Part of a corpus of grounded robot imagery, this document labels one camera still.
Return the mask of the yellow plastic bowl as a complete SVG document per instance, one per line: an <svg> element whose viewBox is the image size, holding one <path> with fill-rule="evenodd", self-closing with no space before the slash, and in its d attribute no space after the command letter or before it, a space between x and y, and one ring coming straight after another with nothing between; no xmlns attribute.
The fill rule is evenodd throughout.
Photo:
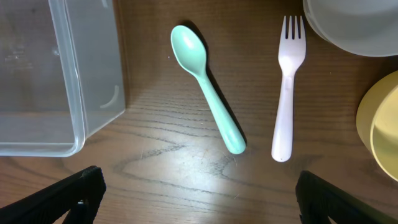
<svg viewBox="0 0 398 224"><path fill-rule="evenodd" d="M356 128L379 167L397 180L397 72L380 79L363 96Z"/></svg>

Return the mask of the clear plastic container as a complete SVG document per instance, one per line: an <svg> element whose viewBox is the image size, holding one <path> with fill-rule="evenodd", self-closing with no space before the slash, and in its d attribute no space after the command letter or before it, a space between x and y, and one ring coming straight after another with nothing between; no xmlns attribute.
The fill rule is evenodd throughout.
<svg viewBox="0 0 398 224"><path fill-rule="evenodd" d="M2 156L71 156L125 109L112 0L1 1Z"/></svg>

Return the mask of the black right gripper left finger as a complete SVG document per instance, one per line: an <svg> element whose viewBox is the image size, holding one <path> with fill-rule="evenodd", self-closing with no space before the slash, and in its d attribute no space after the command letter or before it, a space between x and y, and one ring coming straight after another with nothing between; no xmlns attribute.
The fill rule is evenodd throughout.
<svg viewBox="0 0 398 224"><path fill-rule="evenodd" d="M102 170L89 166L28 197L1 208L1 223L92 224L106 191Z"/></svg>

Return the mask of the grey plastic bowl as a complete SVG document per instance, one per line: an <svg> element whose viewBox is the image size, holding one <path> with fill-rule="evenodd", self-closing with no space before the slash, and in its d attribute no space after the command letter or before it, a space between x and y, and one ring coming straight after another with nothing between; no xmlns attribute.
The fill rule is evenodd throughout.
<svg viewBox="0 0 398 224"><path fill-rule="evenodd" d="M321 38L347 52L397 55L397 0L304 0L303 10Z"/></svg>

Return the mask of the pink plastic fork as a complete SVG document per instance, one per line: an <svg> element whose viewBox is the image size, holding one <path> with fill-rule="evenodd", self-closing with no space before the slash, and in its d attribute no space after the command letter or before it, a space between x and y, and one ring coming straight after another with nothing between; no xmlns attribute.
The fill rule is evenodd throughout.
<svg viewBox="0 0 398 224"><path fill-rule="evenodd" d="M272 140L272 158L286 162L292 155L294 123L294 79L306 56L302 16L285 16L279 42L278 62L282 71L279 104Z"/></svg>

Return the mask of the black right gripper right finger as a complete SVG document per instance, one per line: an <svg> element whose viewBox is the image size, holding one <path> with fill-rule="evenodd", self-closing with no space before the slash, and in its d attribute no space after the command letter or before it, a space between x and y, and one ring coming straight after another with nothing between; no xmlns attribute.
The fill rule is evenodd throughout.
<svg viewBox="0 0 398 224"><path fill-rule="evenodd" d="M397 224L395 218L376 210L352 195L303 170L295 187L303 224L368 223Z"/></svg>

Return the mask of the mint green plastic spoon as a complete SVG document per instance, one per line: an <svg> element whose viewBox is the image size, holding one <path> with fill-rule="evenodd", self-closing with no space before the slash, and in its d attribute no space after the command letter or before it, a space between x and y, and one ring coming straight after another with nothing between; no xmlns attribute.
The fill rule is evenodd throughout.
<svg viewBox="0 0 398 224"><path fill-rule="evenodd" d="M243 153L246 149L243 135L208 78L203 42L194 31L183 25L172 29L170 41L179 65L197 79L228 151Z"/></svg>

